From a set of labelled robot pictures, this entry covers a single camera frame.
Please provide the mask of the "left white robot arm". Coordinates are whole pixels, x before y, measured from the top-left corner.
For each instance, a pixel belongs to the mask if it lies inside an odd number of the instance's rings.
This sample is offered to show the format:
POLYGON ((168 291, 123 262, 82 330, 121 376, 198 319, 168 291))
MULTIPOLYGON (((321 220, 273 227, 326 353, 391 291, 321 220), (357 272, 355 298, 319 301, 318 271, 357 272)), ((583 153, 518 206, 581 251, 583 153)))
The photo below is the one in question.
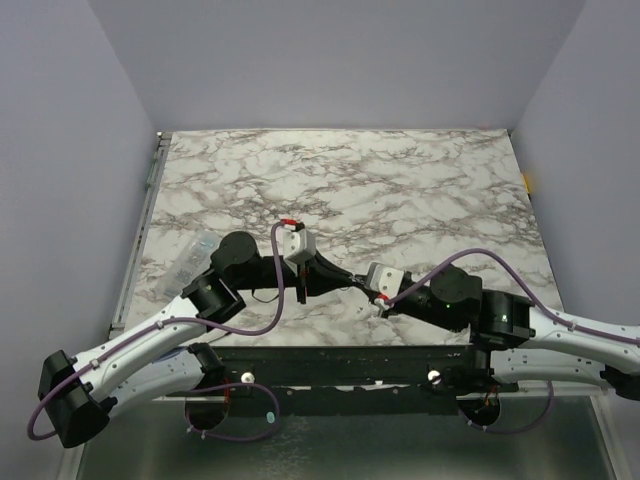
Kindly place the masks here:
POLYGON ((73 448, 94 438, 111 418, 137 401, 167 394, 214 392, 228 378, 214 350, 200 342, 213 329, 241 334, 227 321, 246 306, 241 291, 288 288, 299 302, 355 285, 355 276, 315 249, 304 228, 271 237, 273 253, 260 255, 247 232, 232 232, 211 253, 209 267, 161 312, 88 351, 49 355, 42 367, 38 413, 53 436, 73 448))

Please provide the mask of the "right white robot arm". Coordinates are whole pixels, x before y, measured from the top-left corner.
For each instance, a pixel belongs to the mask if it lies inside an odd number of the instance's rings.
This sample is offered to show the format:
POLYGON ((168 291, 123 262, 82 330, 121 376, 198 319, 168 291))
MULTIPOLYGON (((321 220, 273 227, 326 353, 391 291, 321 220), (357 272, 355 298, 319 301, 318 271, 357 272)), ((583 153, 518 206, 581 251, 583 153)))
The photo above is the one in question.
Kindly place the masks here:
POLYGON ((417 286, 410 273, 371 266, 368 289, 384 310, 404 314, 452 332, 467 331, 470 345, 485 353, 459 367, 461 383, 481 391, 494 380, 555 380, 612 389, 639 397, 639 330, 552 312, 525 297, 483 287, 481 278, 455 266, 417 286))

